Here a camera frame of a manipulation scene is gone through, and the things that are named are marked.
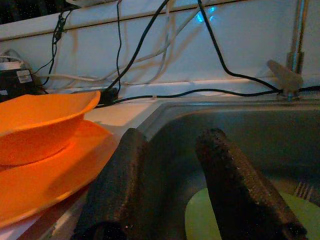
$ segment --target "sink basin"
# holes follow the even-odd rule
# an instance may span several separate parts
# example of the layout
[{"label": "sink basin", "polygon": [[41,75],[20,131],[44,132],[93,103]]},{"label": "sink basin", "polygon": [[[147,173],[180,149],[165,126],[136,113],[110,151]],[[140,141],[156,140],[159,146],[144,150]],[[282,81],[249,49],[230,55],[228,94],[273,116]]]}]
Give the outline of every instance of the sink basin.
[{"label": "sink basin", "polygon": [[157,189],[148,196],[158,206],[148,220],[153,240],[187,239],[187,203],[207,187],[196,138],[210,128],[222,129],[279,191],[292,194],[302,180],[319,185],[319,101],[165,103],[138,127],[152,160],[143,185]]}]

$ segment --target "dish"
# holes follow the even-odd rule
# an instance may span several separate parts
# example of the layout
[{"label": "dish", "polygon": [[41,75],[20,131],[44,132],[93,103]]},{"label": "dish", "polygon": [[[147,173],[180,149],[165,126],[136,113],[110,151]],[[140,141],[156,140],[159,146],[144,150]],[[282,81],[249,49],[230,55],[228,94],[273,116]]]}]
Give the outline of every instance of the dish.
[{"label": "dish", "polygon": [[24,95],[0,103],[0,165],[45,159],[67,146],[100,93]]},{"label": "dish", "polygon": [[[280,192],[280,195],[307,229],[308,239],[318,240],[320,236],[320,207],[284,192]],[[188,240],[221,240],[207,188],[193,195],[187,204],[184,217]]]},{"label": "dish", "polygon": [[0,228],[45,210],[90,183],[116,147],[110,132],[84,120],[57,154],[27,165],[0,166]]}]

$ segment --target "fork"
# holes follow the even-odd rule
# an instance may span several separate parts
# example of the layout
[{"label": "fork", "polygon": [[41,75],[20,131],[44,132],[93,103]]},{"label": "fork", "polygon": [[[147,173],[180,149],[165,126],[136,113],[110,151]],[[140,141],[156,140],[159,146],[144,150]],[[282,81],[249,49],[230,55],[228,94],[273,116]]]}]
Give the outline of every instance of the fork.
[{"label": "fork", "polygon": [[313,190],[314,186],[312,184],[300,181],[293,195],[301,199],[310,201]]}]

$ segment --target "orange bowl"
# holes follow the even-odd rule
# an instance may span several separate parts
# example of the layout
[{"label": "orange bowl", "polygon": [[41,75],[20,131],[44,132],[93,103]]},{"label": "orange bowl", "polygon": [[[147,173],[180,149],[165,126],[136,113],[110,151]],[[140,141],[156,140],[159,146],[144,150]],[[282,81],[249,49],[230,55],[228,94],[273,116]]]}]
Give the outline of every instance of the orange bowl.
[{"label": "orange bowl", "polygon": [[37,162],[65,148],[100,92],[24,95],[0,103],[0,165]]}]

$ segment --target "faucet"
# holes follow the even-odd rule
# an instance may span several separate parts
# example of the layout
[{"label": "faucet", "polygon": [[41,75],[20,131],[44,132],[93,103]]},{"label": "faucet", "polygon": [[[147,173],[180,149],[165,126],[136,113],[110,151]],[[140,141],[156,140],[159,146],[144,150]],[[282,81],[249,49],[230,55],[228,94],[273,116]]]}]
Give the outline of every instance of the faucet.
[{"label": "faucet", "polygon": [[299,99],[299,89],[303,85],[301,77],[304,62],[304,53],[302,44],[305,33],[305,24],[307,19],[309,0],[297,0],[291,52],[287,54],[286,67],[274,60],[269,60],[267,66],[278,78],[279,85],[283,92],[281,96],[289,102],[293,99]]}]

